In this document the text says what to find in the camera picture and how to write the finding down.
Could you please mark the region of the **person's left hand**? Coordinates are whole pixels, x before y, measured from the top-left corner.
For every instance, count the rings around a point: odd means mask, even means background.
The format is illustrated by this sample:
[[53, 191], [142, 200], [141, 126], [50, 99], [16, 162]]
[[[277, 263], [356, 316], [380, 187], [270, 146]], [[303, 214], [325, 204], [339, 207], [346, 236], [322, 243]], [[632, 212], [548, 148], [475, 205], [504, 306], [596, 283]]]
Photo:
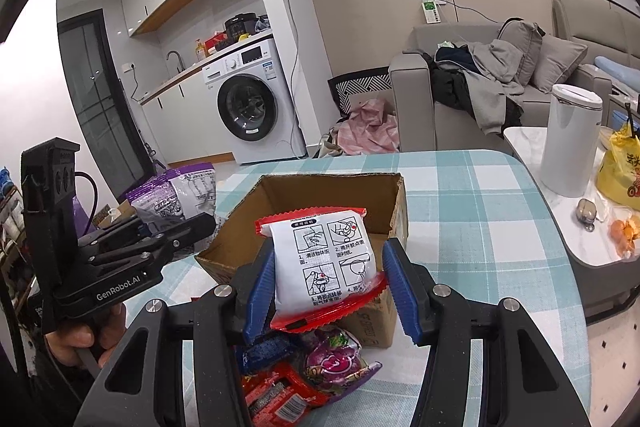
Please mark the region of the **person's left hand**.
[[126, 306], [117, 303], [111, 307], [110, 315], [97, 336], [89, 325], [67, 324], [55, 332], [44, 335], [44, 339], [55, 360], [69, 367], [84, 366], [78, 351], [90, 349], [95, 343], [99, 343], [103, 352], [96, 364], [102, 369], [125, 333]]

